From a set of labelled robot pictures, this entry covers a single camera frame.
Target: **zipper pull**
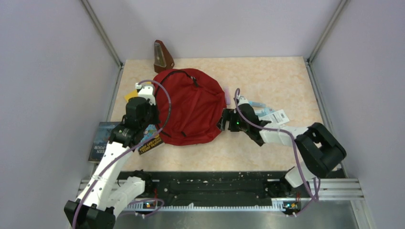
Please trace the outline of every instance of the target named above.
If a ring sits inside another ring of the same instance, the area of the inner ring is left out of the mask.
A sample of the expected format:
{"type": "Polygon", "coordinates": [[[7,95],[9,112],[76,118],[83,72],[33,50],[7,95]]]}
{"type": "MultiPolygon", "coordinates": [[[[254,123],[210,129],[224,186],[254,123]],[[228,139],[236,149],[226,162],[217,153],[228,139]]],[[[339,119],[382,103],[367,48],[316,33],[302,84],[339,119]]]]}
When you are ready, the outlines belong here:
{"type": "Polygon", "coordinates": [[[194,82],[194,85],[195,85],[196,87],[198,87],[197,79],[195,79],[194,76],[192,76],[192,77],[190,77],[190,78],[191,78],[192,81],[194,82]]]}

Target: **backpack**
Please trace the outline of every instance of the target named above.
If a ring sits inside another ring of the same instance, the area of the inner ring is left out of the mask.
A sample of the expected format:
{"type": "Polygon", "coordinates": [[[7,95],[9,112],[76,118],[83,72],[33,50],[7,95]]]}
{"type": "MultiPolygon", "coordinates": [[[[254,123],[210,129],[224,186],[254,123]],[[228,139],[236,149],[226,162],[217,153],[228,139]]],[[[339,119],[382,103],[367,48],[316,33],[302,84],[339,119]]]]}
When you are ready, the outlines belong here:
{"type": "MultiPolygon", "coordinates": [[[[197,69],[168,69],[154,78],[171,98],[171,115],[160,137],[166,144],[186,146],[211,142],[221,130],[217,123],[226,108],[225,93],[219,83],[197,69]]],[[[159,110],[159,130],[167,118],[169,103],[163,90],[155,85],[159,110]]]]}

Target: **dark book cover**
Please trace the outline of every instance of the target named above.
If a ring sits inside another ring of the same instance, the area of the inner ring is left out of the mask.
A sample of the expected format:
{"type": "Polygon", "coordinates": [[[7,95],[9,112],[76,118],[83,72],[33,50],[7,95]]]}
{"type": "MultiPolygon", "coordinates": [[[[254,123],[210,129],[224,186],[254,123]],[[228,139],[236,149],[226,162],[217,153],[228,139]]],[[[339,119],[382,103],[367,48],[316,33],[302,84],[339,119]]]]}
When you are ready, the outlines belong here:
{"type": "MultiPolygon", "coordinates": [[[[157,132],[155,125],[149,125],[146,127],[144,131],[144,136],[141,142],[145,141],[146,139],[150,138],[154,133],[157,132]]],[[[164,142],[159,135],[156,135],[153,139],[145,142],[138,148],[139,155],[142,155],[146,152],[151,151],[152,149],[156,149],[158,146],[163,145],[164,142]]]]}
{"type": "Polygon", "coordinates": [[[89,161],[91,162],[100,162],[103,158],[104,151],[110,138],[111,131],[119,124],[120,122],[101,122],[98,125],[97,133],[93,141],[93,147],[90,151],[89,161]]]}

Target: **gray wall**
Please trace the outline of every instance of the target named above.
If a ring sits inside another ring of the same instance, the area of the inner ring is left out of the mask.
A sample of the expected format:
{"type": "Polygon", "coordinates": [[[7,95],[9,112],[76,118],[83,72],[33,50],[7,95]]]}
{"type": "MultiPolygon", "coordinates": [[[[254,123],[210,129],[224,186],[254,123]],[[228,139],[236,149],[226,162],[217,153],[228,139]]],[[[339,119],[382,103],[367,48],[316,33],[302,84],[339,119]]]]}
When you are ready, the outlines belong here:
{"type": "Polygon", "coordinates": [[[65,228],[118,69],[80,1],[2,1],[2,229],[65,228]]]}
{"type": "Polygon", "coordinates": [[[314,71],[377,228],[404,228],[405,1],[351,1],[314,71]]]}
{"type": "Polygon", "coordinates": [[[120,59],[309,56],[340,0],[90,0],[120,59]]]}

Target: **white label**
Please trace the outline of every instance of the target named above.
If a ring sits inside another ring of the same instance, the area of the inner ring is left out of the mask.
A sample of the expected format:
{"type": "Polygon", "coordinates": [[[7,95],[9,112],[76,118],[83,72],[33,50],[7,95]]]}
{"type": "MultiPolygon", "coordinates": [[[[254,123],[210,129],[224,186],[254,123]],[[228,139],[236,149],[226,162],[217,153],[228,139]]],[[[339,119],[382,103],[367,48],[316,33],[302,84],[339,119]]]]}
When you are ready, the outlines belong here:
{"type": "Polygon", "coordinates": [[[271,114],[268,114],[268,116],[273,123],[276,123],[278,125],[285,124],[290,121],[284,110],[273,112],[271,114]]]}

